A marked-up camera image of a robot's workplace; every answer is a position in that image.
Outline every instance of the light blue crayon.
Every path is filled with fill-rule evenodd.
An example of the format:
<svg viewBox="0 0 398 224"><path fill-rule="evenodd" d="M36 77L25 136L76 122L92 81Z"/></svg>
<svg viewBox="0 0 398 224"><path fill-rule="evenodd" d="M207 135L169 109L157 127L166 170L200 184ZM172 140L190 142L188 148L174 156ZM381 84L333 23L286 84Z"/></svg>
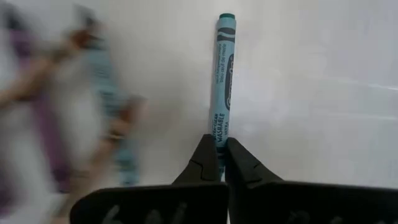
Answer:
<svg viewBox="0 0 398 224"><path fill-rule="evenodd" d="M85 59L91 69L91 77L96 92L101 96L101 103L107 121L115 118L121 106L126 102L114 76L106 42L100 34L92 34L95 39L88 44ZM115 155L119 166L121 183L124 186L135 184L138 180L136 160L131 148L131 141L126 138L120 144Z"/></svg>
<svg viewBox="0 0 398 224"><path fill-rule="evenodd" d="M233 14L222 14L217 23L216 67L212 105L212 135L216 142L220 176L224 172L225 146L228 138L229 108L234 65L236 20Z"/></svg>

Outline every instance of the tan crayon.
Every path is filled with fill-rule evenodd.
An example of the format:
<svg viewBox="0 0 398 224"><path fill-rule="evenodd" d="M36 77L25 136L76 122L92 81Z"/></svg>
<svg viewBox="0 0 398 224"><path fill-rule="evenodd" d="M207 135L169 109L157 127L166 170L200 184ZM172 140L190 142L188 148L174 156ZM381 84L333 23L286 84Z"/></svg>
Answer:
<svg viewBox="0 0 398 224"><path fill-rule="evenodd" d="M119 118L111 122L108 135L99 140L97 150L87 163L88 167L76 171L72 175L71 192L52 217L51 224L69 224L69 213L72 206L90 192L106 166L112 162L112 155L117 150L119 141L124 139L129 130L136 124L143 107L144 101L142 98L130 100L127 106L121 110Z"/></svg>
<svg viewBox="0 0 398 224"><path fill-rule="evenodd" d="M52 50L50 54L33 58L27 69L23 71L28 74L23 75L23 78L16 81L7 90L0 91L0 109L15 101L32 98L62 61L76 55L86 45L91 39L90 32L90 27L74 31L64 44Z"/></svg>

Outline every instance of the teal crayon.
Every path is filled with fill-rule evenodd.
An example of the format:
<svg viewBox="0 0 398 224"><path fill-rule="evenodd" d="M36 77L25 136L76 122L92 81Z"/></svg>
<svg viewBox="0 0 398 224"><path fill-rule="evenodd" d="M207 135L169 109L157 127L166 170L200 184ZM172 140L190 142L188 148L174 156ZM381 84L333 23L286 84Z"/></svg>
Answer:
<svg viewBox="0 0 398 224"><path fill-rule="evenodd" d="M236 20L233 14L220 15L217 22L216 66L211 110L212 135L217 147L220 176L224 172L225 146L228 138L229 111L234 66Z"/></svg>

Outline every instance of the white surface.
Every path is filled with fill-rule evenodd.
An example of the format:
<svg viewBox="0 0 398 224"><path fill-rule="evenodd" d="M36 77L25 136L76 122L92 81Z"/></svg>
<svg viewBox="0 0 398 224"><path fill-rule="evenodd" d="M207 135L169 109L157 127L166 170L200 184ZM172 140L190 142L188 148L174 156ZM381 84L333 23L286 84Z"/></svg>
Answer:
<svg viewBox="0 0 398 224"><path fill-rule="evenodd" d="M73 1L13 0L45 40L77 25ZM398 2L393 0L83 1L107 25L123 86L149 100L137 129L141 184L167 184L208 132L215 23L238 21L230 135L283 179L398 187ZM16 74L1 36L1 86ZM82 160L101 133L82 63L51 86ZM4 115L21 206L1 223L43 223L59 199L28 106ZM109 171L102 186L115 185Z"/></svg>

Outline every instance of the crayon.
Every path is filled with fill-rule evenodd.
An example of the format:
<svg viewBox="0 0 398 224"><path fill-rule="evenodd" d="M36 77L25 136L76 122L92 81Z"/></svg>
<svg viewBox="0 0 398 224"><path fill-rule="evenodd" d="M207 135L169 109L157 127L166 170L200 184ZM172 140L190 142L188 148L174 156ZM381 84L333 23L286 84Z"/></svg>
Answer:
<svg viewBox="0 0 398 224"><path fill-rule="evenodd" d="M55 214L50 217L51 224L69 223L69 213L72 206L90 192L106 166L112 161L112 155L118 150L119 144L124 141L129 130L137 123L143 107L144 100L142 98L133 98L116 112L116 117L109 121L108 135L99 140L98 147L85 166L73 172L71 177L72 190L65 196Z"/></svg>
<svg viewBox="0 0 398 224"><path fill-rule="evenodd" d="M212 135L220 162L220 177L224 173L225 147L228 138L229 109L234 65L236 20L232 14L222 14L217 22L216 66L213 79L211 112Z"/></svg>
<svg viewBox="0 0 398 224"><path fill-rule="evenodd" d="M96 30L91 33L92 40L86 47L85 60L91 69L91 79L94 88L101 97L101 103L106 120L113 119L124 103L120 87L118 87L111 58L107 50L106 42L101 35L100 27L93 19L89 9L81 8L87 26L95 24ZM132 142L124 139L115 154L115 160L119 167L121 184L129 186L137 183L137 164L132 151Z"/></svg>
<svg viewBox="0 0 398 224"><path fill-rule="evenodd" d="M19 66L27 68L33 55L33 38L17 15L16 9L11 6L7 10L7 29ZM31 107L57 191L68 192L72 168L47 95L38 93L32 99Z"/></svg>

